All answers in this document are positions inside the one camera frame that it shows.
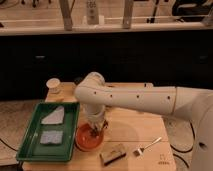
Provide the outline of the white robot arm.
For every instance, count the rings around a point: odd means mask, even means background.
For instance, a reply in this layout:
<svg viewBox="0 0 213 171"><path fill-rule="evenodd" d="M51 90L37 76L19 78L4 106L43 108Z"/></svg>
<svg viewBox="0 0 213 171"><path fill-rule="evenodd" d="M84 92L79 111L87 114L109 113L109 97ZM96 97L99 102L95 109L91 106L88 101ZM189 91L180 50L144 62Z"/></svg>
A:
<svg viewBox="0 0 213 171"><path fill-rule="evenodd" d="M213 90L175 86L109 87L98 72L90 72L74 89L90 126L101 130L105 107L119 107L193 124L195 140L190 171L213 171Z"/></svg>

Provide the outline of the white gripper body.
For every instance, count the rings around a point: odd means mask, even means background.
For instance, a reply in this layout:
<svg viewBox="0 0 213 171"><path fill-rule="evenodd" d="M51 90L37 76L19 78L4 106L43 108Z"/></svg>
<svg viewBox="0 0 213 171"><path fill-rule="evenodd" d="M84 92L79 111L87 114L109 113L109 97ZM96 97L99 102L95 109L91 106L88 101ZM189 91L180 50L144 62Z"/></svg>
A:
<svg viewBox="0 0 213 171"><path fill-rule="evenodd" d="M100 126L105 121L105 106L84 104L83 111L91 126Z"/></svg>

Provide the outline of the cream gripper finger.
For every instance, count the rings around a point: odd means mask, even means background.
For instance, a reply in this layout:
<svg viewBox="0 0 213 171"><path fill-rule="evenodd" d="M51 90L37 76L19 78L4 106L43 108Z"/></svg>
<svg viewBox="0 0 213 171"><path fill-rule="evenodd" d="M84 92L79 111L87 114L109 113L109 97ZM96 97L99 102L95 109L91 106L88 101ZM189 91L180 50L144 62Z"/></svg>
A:
<svg viewBox="0 0 213 171"><path fill-rule="evenodd" d="M103 130L102 123L90 123L89 127L92 134L99 134Z"/></svg>

